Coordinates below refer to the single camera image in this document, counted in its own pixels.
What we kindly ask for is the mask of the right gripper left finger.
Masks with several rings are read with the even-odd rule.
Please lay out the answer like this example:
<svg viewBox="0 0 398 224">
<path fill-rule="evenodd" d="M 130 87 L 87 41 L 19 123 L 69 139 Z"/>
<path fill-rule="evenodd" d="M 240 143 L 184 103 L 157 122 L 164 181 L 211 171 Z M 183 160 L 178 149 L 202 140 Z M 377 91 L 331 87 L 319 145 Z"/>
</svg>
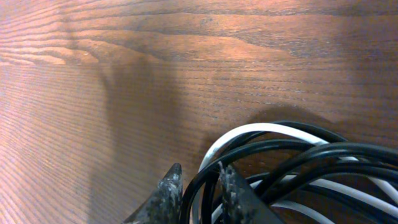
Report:
<svg viewBox="0 0 398 224">
<path fill-rule="evenodd" d="M 183 197 L 182 166 L 175 163 L 149 198 L 123 223 L 177 224 Z"/>
</svg>

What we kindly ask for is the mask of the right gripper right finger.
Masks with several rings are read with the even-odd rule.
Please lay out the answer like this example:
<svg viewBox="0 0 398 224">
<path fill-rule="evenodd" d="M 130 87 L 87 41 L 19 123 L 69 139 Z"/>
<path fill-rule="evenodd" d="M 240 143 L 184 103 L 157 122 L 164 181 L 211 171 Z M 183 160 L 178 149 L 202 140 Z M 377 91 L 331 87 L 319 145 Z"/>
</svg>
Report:
<svg viewBox="0 0 398 224">
<path fill-rule="evenodd" d="M 232 165 L 218 163 L 223 196 L 223 218 L 225 223 L 233 224 L 283 224 L 275 214 L 256 195 Z"/>
</svg>

